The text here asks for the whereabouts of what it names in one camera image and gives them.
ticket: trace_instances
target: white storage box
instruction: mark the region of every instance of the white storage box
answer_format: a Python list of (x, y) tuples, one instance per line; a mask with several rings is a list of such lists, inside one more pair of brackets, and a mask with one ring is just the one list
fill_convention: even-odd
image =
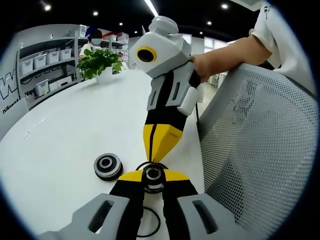
[(65, 77), (63, 79), (60, 79), (60, 80), (56, 81), (56, 84), (57, 84), (57, 87), (60, 88), (60, 87), (62, 87), (64, 85), (70, 84), (71, 82), (72, 82), (71, 76), (67, 76), (67, 77)]
[(124, 32), (119, 32), (117, 35), (118, 35), (118, 38), (119, 37), (125, 37), (125, 38), (129, 39), (129, 35), (124, 33)]
[(209, 77), (208, 83), (210, 83), (211, 85), (218, 85), (218, 78), (219, 78), (219, 74), (213, 75)]
[(80, 26), (79, 26), (79, 37), (80, 38), (85, 38), (86, 37), (86, 31), (87, 31), (87, 26), (80, 24)]
[(129, 39), (126, 37), (122, 37), (122, 36), (118, 36), (117, 41), (121, 42), (121, 43), (125, 43), (125, 44), (129, 43)]
[(117, 35), (111, 35), (111, 40), (112, 40), (112, 42), (116, 42), (117, 41)]
[(39, 69), (39, 68), (44, 67), (46, 65), (46, 58), (47, 58), (47, 54), (42, 54), (40, 56), (36, 56), (33, 59), (34, 69)]
[(59, 60), (67, 60), (71, 58), (71, 48), (61, 50), (59, 53)]
[(35, 97), (34, 94), (25, 96), (25, 101), (26, 101), (27, 105), (29, 105), (30, 103), (34, 102), (35, 100), (36, 100), (36, 97)]
[(129, 56), (123, 56), (122, 61), (124, 62), (129, 62)]
[(53, 51), (46, 55), (46, 64), (53, 64), (59, 61), (59, 52)]
[(26, 61), (23, 61), (21, 63), (21, 75), (22, 76), (32, 72), (33, 69), (34, 69), (34, 59), (33, 58), (26, 60)]
[(58, 83), (57, 83), (57, 81), (52, 82), (52, 83), (49, 84), (49, 90), (50, 90), (50, 92), (56, 90), (57, 88), (58, 88)]
[(41, 97), (49, 92), (49, 79), (41, 81), (35, 85), (34, 92), (38, 97)]

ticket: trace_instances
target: ceiling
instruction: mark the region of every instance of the ceiling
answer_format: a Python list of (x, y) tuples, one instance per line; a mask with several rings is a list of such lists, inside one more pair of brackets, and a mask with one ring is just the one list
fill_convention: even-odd
[[(230, 0), (151, 1), (159, 15), (176, 21), (181, 33), (226, 42), (246, 37), (259, 13)], [(142, 35), (142, 26), (148, 31), (153, 19), (144, 0), (46, 0), (45, 3), (51, 5), (50, 11), (44, 11), (39, 1), (26, 4), (19, 15), (17, 30), (47, 24), (83, 24), (135, 37)], [(222, 4), (227, 4), (228, 9), (222, 9)], [(98, 16), (93, 16), (93, 11), (98, 11)]]

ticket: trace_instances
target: potted plant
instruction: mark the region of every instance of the potted plant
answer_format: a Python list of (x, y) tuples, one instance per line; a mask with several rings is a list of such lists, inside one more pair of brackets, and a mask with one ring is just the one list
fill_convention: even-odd
[(98, 83), (102, 83), (111, 79), (113, 70), (116, 72), (121, 70), (122, 63), (118, 59), (118, 54), (113, 51), (86, 49), (84, 55), (85, 57), (79, 61), (76, 67), (82, 70), (83, 77), (86, 79), (95, 77)]

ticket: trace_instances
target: yellow camera ring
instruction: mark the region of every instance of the yellow camera ring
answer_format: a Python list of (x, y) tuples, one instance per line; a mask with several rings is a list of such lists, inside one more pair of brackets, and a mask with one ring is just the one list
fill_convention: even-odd
[(136, 50), (138, 58), (145, 63), (154, 62), (157, 59), (156, 51), (149, 46), (141, 46)]

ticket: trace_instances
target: white robot housing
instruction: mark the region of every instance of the white robot housing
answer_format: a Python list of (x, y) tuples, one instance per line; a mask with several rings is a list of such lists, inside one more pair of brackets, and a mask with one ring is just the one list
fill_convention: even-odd
[(157, 16), (130, 49), (130, 58), (151, 78), (156, 78), (188, 61), (191, 46), (178, 34), (177, 24), (165, 16)]

